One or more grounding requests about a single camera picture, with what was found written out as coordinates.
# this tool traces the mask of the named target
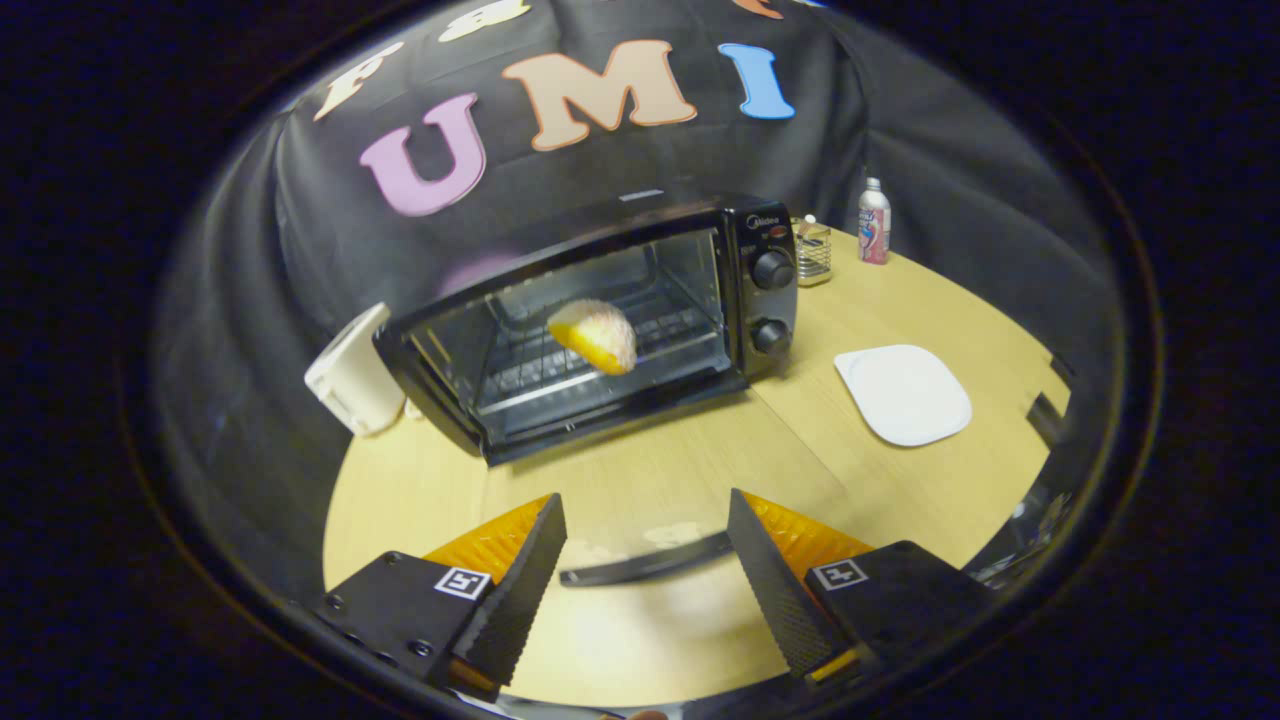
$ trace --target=blue letter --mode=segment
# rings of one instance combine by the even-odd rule
[[[795,117],[796,109],[782,99],[778,76],[773,74],[773,53],[753,45],[726,42],[719,46],[721,55],[733,60],[737,74],[746,90],[746,102],[739,106],[742,114],[765,120],[781,120]]]

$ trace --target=toaster oven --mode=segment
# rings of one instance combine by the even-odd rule
[[[795,332],[795,243],[780,202],[649,191],[497,245],[520,259],[374,336],[410,401],[490,465],[745,389]],[[626,374],[602,373],[548,331],[556,310],[586,299],[634,328]]]

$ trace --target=letter m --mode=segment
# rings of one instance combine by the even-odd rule
[[[698,115],[680,95],[671,76],[667,54],[671,44],[632,40],[613,49],[603,74],[559,54],[538,55],[507,67],[502,77],[525,83],[538,117],[534,150],[556,150],[585,138],[590,132],[570,114],[572,102],[600,127],[614,131],[622,124],[627,95],[635,100],[631,122],[637,126],[682,123]]]

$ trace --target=square plate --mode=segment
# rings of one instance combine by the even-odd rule
[[[836,356],[867,424],[884,441],[915,447],[963,430],[973,419],[969,395],[923,347],[890,345]]]

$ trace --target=plastic bottle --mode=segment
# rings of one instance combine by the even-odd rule
[[[858,199],[858,255],[863,261],[877,265],[888,261],[891,214],[879,179],[867,178],[867,190]]]

